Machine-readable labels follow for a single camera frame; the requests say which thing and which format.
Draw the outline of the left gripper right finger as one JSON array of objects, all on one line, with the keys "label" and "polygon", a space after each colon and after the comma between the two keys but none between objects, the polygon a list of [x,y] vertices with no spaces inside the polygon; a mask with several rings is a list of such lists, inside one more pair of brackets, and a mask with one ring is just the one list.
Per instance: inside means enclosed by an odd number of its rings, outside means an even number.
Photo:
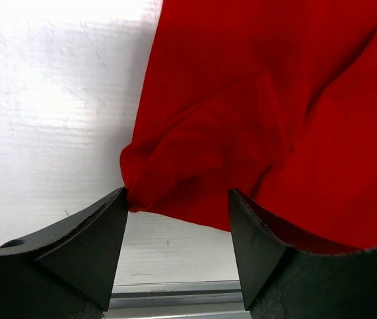
[{"label": "left gripper right finger", "polygon": [[377,318],[377,247],[314,235],[237,189],[228,192],[228,214],[252,318]]}]

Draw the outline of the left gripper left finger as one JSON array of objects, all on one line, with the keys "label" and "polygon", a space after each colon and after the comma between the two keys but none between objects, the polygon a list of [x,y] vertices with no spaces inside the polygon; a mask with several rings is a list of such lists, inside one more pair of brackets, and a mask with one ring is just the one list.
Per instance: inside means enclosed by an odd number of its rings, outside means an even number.
[{"label": "left gripper left finger", "polygon": [[0,246],[0,318],[102,318],[127,224],[127,190]]}]

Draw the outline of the red t-shirt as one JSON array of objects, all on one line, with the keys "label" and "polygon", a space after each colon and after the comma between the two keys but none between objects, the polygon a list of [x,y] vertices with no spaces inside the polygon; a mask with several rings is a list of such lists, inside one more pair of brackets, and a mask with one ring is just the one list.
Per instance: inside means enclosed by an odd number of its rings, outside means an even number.
[{"label": "red t-shirt", "polygon": [[132,212],[228,230],[227,195],[377,247],[377,1],[164,1],[131,143]]}]

